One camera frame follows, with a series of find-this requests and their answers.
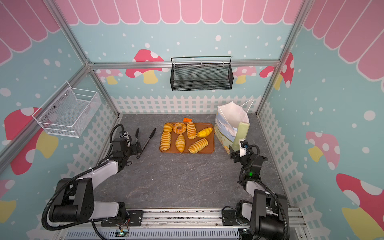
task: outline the bread roll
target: bread roll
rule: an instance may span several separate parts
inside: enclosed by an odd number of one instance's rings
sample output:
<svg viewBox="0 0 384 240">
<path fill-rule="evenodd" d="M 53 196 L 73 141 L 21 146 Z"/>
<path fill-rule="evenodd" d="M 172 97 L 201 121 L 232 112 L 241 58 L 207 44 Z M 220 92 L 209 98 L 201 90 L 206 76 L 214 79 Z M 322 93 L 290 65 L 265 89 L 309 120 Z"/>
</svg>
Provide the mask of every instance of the bread roll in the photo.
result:
<svg viewBox="0 0 384 240">
<path fill-rule="evenodd" d="M 197 142 L 195 142 L 194 144 L 192 144 L 188 148 L 188 151 L 190 153 L 197 153 L 197 152 L 200 152 L 206 146 L 208 146 L 208 141 L 207 141 L 207 139 L 202 138 L 202 139 L 198 140 Z"/>
<path fill-rule="evenodd" d="M 179 152 L 183 152 L 185 149 L 185 138 L 182 134 L 180 134 L 175 142 L 176 148 Z"/>
<path fill-rule="evenodd" d="M 187 123 L 187 135 L 189 139 L 195 139 L 197 137 L 196 126 L 193 122 Z"/>
<path fill-rule="evenodd" d="M 163 132 L 160 141 L 160 150 L 167 151 L 170 148 L 170 132 Z"/>
</svg>

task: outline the pink mushroom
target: pink mushroom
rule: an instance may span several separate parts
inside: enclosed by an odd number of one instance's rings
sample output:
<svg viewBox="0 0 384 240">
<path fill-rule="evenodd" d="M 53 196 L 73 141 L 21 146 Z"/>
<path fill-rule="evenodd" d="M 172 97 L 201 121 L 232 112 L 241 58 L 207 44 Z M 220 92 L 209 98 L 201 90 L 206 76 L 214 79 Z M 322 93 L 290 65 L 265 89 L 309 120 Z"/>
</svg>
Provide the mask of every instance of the pink mushroom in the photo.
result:
<svg viewBox="0 0 384 240">
<path fill-rule="evenodd" d="M 310 142 L 314 145 L 313 148 L 308 149 L 311 158 L 318 162 L 320 157 L 324 155 L 329 168 L 334 170 L 340 160 L 340 147 L 336 137 L 321 132 L 307 132 L 306 138 L 306 144 Z"/>
<path fill-rule="evenodd" d="M 242 84 L 245 83 L 245 76 L 256 76 L 257 71 L 255 67 L 238 67 L 233 70 L 233 76 L 237 77 L 235 83 Z"/>
<path fill-rule="evenodd" d="M 268 66 L 260 72 L 260 77 L 262 78 L 269 77 L 273 74 L 273 71 L 274 71 L 274 67 Z M 293 72 L 294 72 L 293 55 L 292 53 L 289 53 L 287 61 L 285 62 L 283 69 L 281 70 L 279 76 L 277 77 L 277 81 L 275 82 L 275 85 L 274 85 L 275 89 L 280 90 L 280 84 L 283 79 L 285 82 L 285 86 L 289 88 L 292 83 Z"/>
<path fill-rule="evenodd" d="M 109 85 L 116 85 L 118 83 L 114 76 L 123 76 L 118 69 L 98 69 L 96 73 L 103 83 L 105 82 L 105 79 L 107 79 Z"/>
<path fill-rule="evenodd" d="M 376 239 L 384 236 L 383 189 L 346 174 L 336 175 L 340 190 L 358 206 L 342 208 L 342 212 L 359 239 Z"/>
<path fill-rule="evenodd" d="M 154 61 L 163 62 L 164 60 L 156 53 L 147 49 L 140 49 L 133 59 L 133 62 L 154 62 Z M 155 76 L 155 72 L 154 72 L 155 70 L 163 71 L 163 72 L 169 71 L 168 68 L 127 69 L 125 74 L 130 78 L 135 78 L 143 74 L 144 83 L 150 84 L 150 83 L 158 82 L 158 79 Z"/>
</svg>

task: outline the black cable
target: black cable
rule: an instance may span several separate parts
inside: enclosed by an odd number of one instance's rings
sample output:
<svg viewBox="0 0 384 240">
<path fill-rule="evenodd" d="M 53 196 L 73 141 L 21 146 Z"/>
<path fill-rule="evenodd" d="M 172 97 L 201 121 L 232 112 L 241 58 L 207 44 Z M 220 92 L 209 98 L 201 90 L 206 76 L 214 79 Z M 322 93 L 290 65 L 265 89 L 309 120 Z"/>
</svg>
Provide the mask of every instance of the black cable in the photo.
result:
<svg viewBox="0 0 384 240">
<path fill-rule="evenodd" d="M 99 231 L 98 231 L 97 228 L 96 228 L 95 222 L 92 222 L 92 227 L 93 227 L 93 230 L 95 231 L 96 235 L 97 235 L 101 240 L 108 240 L 108 239 L 106 239 L 105 237 L 103 237 L 103 235 L 101 235 L 101 234 L 99 233 Z"/>
<path fill-rule="evenodd" d="M 68 180 L 66 183 L 63 184 L 63 186 L 61 188 L 59 188 L 54 194 L 53 196 L 51 197 L 51 199 L 48 201 L 47 205 L 45 206 L 44 210 L 43 210 L 43 214 L 41 216 L 41 225 L 46 229 L 46 230 L 49 230 L 49 231 L 56 231 L 56 230 L 62 230 L 62 229 L 65 229 L 65 228 L 68 228 L 68 227 L 73 227 L 73 226 L 76 226 L 76 225 L 79 225 L 79 224 L 83 224 L 83 223 L 88 223 L 88 222 L 92 222 L 92 220 L 88 220 L 86 222 L 79 222 L 79 223 L 69 223 L 69 224 L 65 224 L 65 225 L 62 225 L 62 226 L 57 226 L 57 227 L 54 227 L 54 226 L 51 226 L 49 225 L 48 221 L 47 221 L 47 217 L 48 217 L 48 213 L 49 213 L 49 210 L 52 206 L 52 203 L 53 201 L 57 198 L 57 196 L 67 187 L 69 186 L 70 184 L 72 184 L 76 179 L 78 179 L 79 177 L 82 177 L 84 176 L 85 174 L 88 174 L 98 168 L 101 168 L 102 166 L 106 165 L 108 163 L 108 161 L 100 164 L 100 165 L 97 165 L 96 167 L 94 167 L 93 169 L 88 169 L 87 171 L 84 171 L 76 176 L 74 176 L 73 178 L 71 178 L 70 180 Z M 93 219 L 94 222 L 99 222 L 99 221 L 102 221 L 104 220 L 104 218 L 98 218 L 98 219 Z"/>
</svg>

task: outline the printed wall panel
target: printed wall panel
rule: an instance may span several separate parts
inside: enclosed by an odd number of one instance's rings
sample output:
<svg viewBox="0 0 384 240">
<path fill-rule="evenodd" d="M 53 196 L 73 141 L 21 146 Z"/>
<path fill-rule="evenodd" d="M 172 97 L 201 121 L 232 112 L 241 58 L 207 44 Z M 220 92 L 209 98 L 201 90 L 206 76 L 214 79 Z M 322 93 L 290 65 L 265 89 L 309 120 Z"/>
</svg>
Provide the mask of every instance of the printed wall panel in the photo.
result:
<svg viewBox="0 0 384 240">
<path fill-rule="evenodd" d="M 260 114 L 314 240 L 384 239 L 383 10 L 316 0 L 291 50 L 292 83 L 273 89 Z"/>
<path fill-rule="evenodd" d="M 58 0 L 92 62 L 228 55 L 278 59 L 302 0 Z"/>
</svg>

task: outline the gray countertop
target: gray countertop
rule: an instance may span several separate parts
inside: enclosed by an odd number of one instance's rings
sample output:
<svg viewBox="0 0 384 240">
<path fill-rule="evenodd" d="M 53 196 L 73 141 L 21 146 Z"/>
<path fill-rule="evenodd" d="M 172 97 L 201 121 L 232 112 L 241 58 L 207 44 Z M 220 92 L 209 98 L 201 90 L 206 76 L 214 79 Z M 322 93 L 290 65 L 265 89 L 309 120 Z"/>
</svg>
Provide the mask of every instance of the gray countertop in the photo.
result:
<svg viewBox="0 0 384 240">
<path fill-rule="evenodd" d="M 283 194 L 256 115 L 248 116 L 247 140 L 249 144 L 257 144 L 261 155 L 268 158 L 262 165 L 260 176 L 269 188 Z M 140 159 L 131 156 L 129 161 L 133 163 L 130 166 L 95 188 L 95 201 L 125 202 L 127 208 L 182 208 L 235 206 L 241 199 L 252 200 L 251 195 L 237 183 L 241 164 L 230 159 L 216 137 L 212 154 L 159 151 L 163 125 L 181 122 L 183 118 L 191 118 L 194 122 L 215 122 L 215 114 L 123 115 L 121 124 L 132 138 L 140 127 L 142 147 L 153 128 L 156 128 L 156 133 Z"/>
</svg>

